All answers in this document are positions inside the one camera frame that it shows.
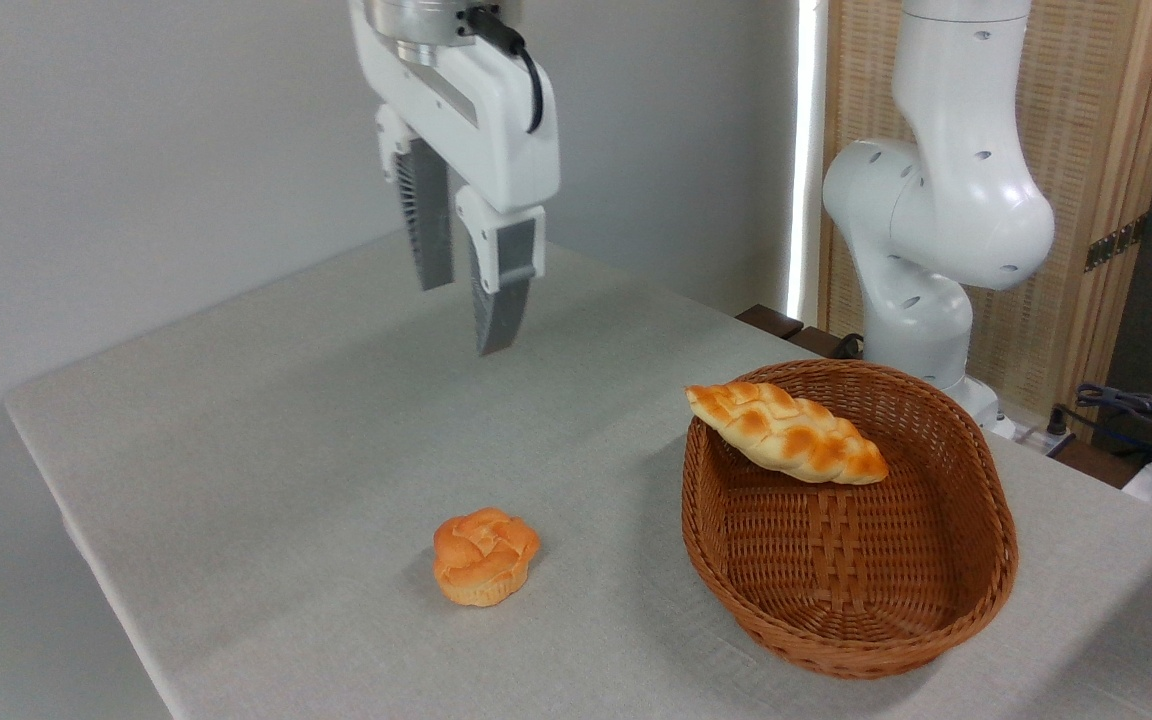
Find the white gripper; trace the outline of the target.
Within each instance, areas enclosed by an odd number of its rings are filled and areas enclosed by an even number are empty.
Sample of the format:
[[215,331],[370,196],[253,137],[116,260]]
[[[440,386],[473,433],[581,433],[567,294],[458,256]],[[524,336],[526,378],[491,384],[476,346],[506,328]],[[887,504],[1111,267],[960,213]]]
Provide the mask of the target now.
[[468,183],[454,202],[471,243],[485,356],[515,342],[530,283],[545,274],[539,205],[558,192],[561,160],[547,73],[476,35],[468,23],[476,8],[516,26],[522,3],[349,3],[361,67],[381,99],[381,167],[396,187],[420,290],[454,281],[448,165]]

